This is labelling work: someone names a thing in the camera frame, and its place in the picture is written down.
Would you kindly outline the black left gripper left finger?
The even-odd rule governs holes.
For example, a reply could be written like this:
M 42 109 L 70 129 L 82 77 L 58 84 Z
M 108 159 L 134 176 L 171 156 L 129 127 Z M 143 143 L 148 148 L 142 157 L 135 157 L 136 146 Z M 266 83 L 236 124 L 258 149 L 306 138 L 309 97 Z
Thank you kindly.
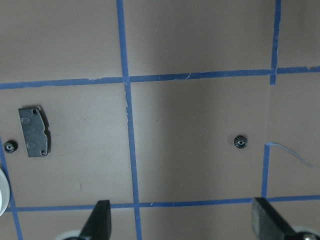
M 99 200 L 80 230 L 61 233 L 57 240 L 109 240 L 112 234 L 111 203 Z

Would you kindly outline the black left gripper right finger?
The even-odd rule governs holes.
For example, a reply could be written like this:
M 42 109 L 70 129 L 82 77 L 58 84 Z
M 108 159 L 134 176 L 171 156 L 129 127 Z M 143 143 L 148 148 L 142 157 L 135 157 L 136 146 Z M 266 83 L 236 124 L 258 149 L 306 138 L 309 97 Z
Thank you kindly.
M 257 240 L 318 240 L 320 235 L 307 227 L 292 227 L 264 197 L 251 205 L 251 227 Z

